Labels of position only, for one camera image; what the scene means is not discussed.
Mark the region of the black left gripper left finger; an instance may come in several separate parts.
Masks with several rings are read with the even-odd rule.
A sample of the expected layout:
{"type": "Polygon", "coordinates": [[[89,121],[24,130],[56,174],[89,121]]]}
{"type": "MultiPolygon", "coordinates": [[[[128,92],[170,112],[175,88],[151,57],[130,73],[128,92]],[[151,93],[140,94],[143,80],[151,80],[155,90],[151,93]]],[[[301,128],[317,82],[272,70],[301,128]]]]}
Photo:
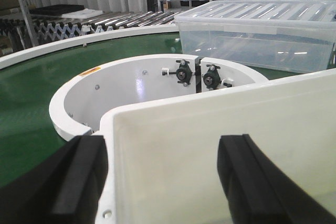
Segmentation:
{"type": "Polygon", "coordinates": [[[1,188],[1,223],[94,223],[107,174],[104,137],[76,136],[1,188]]]}

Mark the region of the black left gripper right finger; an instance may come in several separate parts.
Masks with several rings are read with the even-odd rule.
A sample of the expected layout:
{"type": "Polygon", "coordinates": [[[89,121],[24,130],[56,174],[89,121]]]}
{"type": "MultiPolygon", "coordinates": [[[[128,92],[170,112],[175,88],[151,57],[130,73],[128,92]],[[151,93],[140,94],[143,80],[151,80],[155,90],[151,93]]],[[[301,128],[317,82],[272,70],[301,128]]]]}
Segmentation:
{"type": "Polygon", "coordinates": [[[248,134],[220,137],[217,172],[233,223],[335,223],[248,134]]]}

